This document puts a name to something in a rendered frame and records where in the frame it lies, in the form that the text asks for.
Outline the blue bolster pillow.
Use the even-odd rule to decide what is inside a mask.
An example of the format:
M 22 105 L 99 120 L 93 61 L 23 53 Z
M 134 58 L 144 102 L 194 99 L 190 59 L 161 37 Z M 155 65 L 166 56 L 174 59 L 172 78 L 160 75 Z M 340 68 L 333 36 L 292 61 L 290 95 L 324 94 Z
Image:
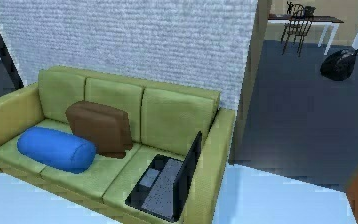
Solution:
M 83 138 L 44 127 L 31 127 L 18 139 L 18 151 L 47 166 L 79 174 L 87 170 L 96 146 Z

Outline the black garbage bag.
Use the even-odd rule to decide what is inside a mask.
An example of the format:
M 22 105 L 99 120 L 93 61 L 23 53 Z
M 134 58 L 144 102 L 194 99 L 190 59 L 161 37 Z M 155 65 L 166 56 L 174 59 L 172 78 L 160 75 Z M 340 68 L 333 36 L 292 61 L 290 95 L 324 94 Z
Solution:
M 358 49 L 341 49 L 329 55 L 320 67 L 322 76 L 333 81 L 348 79 L 354 70 Z

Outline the white-legged dark-top table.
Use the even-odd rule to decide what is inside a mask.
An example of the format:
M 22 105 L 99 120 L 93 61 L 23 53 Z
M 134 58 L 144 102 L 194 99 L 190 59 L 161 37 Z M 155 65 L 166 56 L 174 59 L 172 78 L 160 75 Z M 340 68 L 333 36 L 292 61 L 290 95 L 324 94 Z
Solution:
M 290 15 L 270 14 L 268 16 L 268 22 L 270 24 L 286 24 L 289 22 L 290 18 Z M 343 21 L 332 16 L 314 16 L 312 19 L 312 24 L 315 26 L 323 26 L 323 31 L 318 42 L 319 47 L 323 45 L 325 35 L 328 29 L 331 28 L 331 33 L 324 51 L 324 54 L 327 55 L 333 43 L 334 37 L 339 29 L 339 26 L 343 24 Z

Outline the black floor lamp pole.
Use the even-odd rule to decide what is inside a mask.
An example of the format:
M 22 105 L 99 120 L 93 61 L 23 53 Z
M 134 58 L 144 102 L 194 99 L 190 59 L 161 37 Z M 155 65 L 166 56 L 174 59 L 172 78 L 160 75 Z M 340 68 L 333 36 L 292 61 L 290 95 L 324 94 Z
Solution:
M 9 53 L 7 45 L 5 44 L 3 37 L 0 33 L 0 59 L 15 87 L 16 90 L 24 87 L 23 81 L 19 76 L 18 70 L 13 62 L 13 59 Z

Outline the black laptop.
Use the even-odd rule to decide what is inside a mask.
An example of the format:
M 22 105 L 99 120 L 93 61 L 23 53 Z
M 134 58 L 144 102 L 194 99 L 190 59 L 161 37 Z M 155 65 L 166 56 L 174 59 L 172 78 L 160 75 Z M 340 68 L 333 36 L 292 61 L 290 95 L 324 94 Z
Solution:
M 156 155 L 125 203 L 168 222 L 179 220 L 202 149 L 199 131 L 183 161 Z

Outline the green sofa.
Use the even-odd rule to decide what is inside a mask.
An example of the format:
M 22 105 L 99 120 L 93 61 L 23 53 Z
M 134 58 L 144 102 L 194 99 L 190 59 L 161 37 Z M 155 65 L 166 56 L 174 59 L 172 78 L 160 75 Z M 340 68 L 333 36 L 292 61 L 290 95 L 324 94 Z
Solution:
M 226 166 L 235 113 L 219 92 L 65 66 L 0 97 L 0 172 L 40 187 L 123 224 L 211 224 Z M 133 142 L 122 159 L 95 157 L 81 174 L 51 168 L 22 155 L 19 136 L 41 126 L 68 132 L 65 112 L 86 100 L 127 112 Z M 185 158 L 195 137 L 202 149 L 178 221 L 127 205 L 126 198 L 156 155 Z

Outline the brown square cushion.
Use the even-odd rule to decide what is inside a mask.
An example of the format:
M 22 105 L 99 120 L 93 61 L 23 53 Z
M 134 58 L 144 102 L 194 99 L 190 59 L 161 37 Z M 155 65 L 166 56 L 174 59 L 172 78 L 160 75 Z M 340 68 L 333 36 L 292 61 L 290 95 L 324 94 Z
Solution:
M 73 134 L 93 142 L 99 155 L 122 159 L 133 147 L 128 113 L 123 110 L 79 101 L 65 114 Z

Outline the dark wooden chair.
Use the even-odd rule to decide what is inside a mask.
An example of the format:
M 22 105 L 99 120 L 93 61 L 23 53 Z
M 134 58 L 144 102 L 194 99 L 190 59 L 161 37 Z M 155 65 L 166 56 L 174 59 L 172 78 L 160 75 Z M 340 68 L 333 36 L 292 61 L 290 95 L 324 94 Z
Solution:
M 284 44 L 282 53 L 285 53 L 289 39 L 293 36 L 293 42 L 299 39 L 297 54 L 301 56 L 305 37 L 312 26 L 312 17 L 307 14 L 305 7 L 301 4 L 290 4 L 288 13 L 290 15 L 289 22 L 285 24 L 281 36 L 281 42 Z

